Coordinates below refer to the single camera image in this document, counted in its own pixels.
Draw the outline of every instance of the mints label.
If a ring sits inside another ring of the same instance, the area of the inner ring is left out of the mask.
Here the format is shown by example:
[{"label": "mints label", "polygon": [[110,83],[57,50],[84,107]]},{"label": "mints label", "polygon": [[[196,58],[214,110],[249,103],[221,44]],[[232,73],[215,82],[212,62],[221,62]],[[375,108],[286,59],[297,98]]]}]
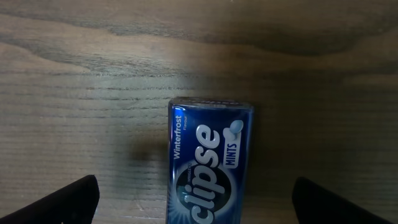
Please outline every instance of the mints label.
[{"label": "mints label", "polygon": [[209,108],[170,102],[169,224],[239,223],[252,109]]}]

